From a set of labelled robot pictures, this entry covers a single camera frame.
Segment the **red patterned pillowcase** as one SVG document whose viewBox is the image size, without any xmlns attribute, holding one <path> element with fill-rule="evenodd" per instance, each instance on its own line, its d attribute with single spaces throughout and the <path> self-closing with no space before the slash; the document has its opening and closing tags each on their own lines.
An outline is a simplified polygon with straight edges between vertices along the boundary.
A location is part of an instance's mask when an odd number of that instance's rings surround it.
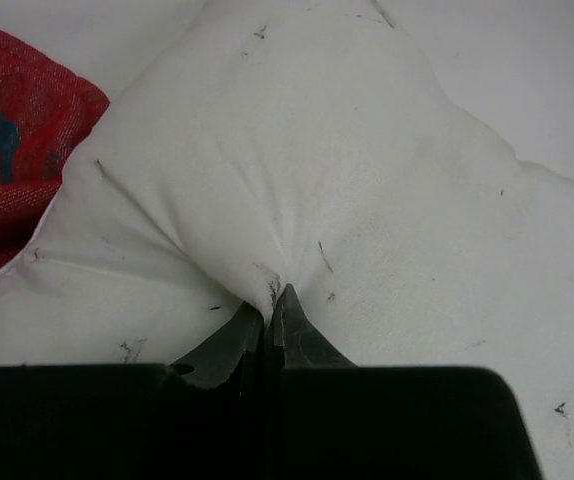
<svg viewBox="0 0 574 480">
<path fill-rule="evenodd" d="M 108 105 L 95 85 L 0 30 L 0 268 L 31 238 Z"/>
</svg>

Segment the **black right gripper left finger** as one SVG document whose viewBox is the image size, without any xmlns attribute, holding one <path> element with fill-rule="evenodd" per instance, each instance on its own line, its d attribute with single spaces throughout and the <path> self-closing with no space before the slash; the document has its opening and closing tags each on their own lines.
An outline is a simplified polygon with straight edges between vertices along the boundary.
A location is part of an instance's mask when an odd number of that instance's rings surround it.
<svg viewBox="0 0 574 480">
<path fill-rule="evenodd" d="M 230 320 L 170 367 L 190 387 L 211 392 L 240 388 L 240 376 L 254 370 L 264 333 L 261 314 L 243 303 Z"/>
</svg>

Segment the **white pillow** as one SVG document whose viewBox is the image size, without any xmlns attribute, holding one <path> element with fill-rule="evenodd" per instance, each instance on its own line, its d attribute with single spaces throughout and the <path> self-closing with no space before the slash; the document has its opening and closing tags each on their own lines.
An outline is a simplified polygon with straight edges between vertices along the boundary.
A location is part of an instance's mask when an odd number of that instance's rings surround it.
<svg viewBox="0 0 574 480">
<path fill-rule="evenodd" d="M 356 363 L 501 373 L 574 479 L 574 180 L 372 1 L 205 2 L 0 272 L 0 366 L 168 363 L 287 286 Z"/>
</svg>

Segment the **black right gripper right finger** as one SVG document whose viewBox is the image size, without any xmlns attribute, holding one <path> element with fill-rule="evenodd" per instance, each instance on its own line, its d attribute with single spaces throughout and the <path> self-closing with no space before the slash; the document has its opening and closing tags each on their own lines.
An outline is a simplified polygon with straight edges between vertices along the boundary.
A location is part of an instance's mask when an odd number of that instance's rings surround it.
<svg viewBox="0 0 574 480">
<path fill-rule="evenodd" d="M 278 400 L 337 400 L 358 367 L 307 317 L 295 287 L 277 299 L 269 324 L 269 390 Z"/>
</svg>

